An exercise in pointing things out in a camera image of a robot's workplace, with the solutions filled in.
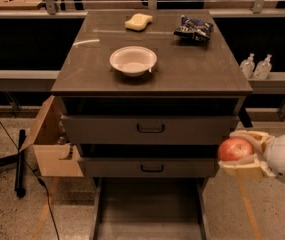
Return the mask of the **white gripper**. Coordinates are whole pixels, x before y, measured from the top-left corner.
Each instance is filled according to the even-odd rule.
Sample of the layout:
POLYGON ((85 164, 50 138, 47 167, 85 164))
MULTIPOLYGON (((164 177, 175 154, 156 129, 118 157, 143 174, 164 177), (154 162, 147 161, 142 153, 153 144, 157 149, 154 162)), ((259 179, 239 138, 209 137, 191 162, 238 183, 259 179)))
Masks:
POLYGON ((267 163, 257 154, 238 161, 219 161, 219 166, 226 174, 245 179, 276 177, 285 183, 285 135, 275 138, 263 131, 236 130, 231 132, 229 137, 245 139, 257 153, 265 151, 267 163))

